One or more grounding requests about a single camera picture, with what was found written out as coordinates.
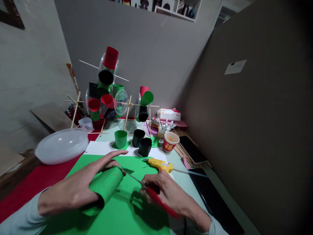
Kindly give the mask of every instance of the scissor blade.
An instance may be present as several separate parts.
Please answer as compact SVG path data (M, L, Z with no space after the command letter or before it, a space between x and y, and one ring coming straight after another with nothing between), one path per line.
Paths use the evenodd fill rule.
M133 177L131 174L129 174L128 172L125 172L126 174L128 174L131 178L133 178L134 180L138 181L139 184L141 184L143 187L147 188L147 186L145 186L144 183L142 183L141 181L139 181L138 179L136 179L135 177Z

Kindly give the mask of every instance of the yellow glue gun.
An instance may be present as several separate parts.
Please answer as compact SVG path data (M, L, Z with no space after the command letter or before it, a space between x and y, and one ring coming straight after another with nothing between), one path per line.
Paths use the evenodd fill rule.
M170 174L170 172L172 172L173 170L173 164L171 163L166 164L165 161L157 160L154 158L144 158L143 161L148 162L150 166L158 168L159 171L166 170L168 174Z

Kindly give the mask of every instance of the white label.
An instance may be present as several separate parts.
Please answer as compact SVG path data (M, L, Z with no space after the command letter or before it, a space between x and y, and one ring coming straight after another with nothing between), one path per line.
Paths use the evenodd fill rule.
M242 61L238 61L235 63L230 63L227 66L227 69L226 69L224 75L232 74L232 73L240 73L246 62L247 62L247 60L242 60Z

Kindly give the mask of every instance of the phone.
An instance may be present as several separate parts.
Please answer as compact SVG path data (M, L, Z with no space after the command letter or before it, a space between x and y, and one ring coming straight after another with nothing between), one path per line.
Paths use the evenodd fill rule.
M179 143L189 154L194 164L201 164L208 161L206 156L194 145L194 143L191 142L187 136L179 137Z

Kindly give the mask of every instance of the green paper cup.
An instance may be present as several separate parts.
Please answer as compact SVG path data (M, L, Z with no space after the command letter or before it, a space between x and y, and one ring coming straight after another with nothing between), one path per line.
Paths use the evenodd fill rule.
M111 91L111 85L106 85L102 82L99 82L97 87L97 94L103 96L105 94L109 94Z
M122 149L126 146L127 142L127 132L126 131L116 131L115 135L115 144L116 147Z
M90 117L92 121L99 121L100 120L100 111L90 111Z
M115 99L115 96L116 96L117 92L119 92L120 90L124 90L124 86L123 85L119 85L119 84L114 84L113 85L113 99Z
M150 91L146 91L143 96L141 97L140 100L140 105L141 106L147 106L153 102L153 94Z

